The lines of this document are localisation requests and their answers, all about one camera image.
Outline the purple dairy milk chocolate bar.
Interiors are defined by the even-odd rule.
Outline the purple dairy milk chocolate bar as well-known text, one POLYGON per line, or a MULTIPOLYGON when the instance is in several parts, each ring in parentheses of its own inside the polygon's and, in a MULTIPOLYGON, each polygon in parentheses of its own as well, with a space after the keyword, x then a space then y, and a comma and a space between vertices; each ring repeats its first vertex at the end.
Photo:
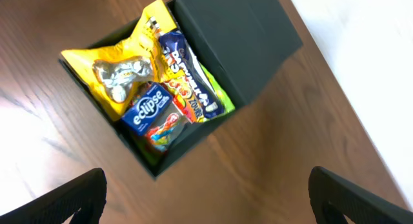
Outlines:
POLYGON ((224 106, 210 82, 207 82, 207 77, 184 35, 178 31, 168 32, 159 38, 159 42, 170 68, 179 68, 184 72, 186 81, 196 95, 196 101, 201 105, 201 114, 207 119, 224 114, 224 106))

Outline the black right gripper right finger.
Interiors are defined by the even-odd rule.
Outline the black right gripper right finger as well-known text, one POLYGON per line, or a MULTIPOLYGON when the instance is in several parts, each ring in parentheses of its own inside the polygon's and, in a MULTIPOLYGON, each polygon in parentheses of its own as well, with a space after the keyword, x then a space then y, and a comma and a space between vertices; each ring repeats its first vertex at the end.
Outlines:
POLYGON ((316 166, 308 179, 308 193, 317 223, 412 224, 412 212, 316 166))

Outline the blue eclipse mints tin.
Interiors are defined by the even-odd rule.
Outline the blue eclipse mints tin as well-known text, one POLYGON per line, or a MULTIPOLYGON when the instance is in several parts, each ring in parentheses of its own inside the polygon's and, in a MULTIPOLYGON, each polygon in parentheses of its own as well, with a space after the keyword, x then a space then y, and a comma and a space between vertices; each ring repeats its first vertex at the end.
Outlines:
POLYGON ((158 83, 152 83, 121 120, 138 136, 143 136, 165 108, 172 102, 172 95, 158 83))

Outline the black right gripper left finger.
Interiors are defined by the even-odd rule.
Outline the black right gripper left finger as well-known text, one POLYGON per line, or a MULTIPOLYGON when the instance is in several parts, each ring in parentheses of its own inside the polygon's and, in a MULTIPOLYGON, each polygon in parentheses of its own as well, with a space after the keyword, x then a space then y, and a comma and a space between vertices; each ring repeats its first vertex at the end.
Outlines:
POLYGON ((1 223, 98 224, 106 205, 107 181, 93 168, 35 200, 1 215, 1 223))

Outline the yellow snack bag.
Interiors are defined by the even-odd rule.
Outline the yellow snack bag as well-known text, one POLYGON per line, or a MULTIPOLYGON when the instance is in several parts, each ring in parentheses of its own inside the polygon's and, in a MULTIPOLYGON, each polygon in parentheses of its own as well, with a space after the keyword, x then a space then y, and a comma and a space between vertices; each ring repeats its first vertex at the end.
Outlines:
POLYGON ((133 32, 115 45, 61 52, 112 121, 117 121, 138 87, 183 76, 168 65, 159 38, 177 28, 165 2, 156 0, 143 9, 133 32))

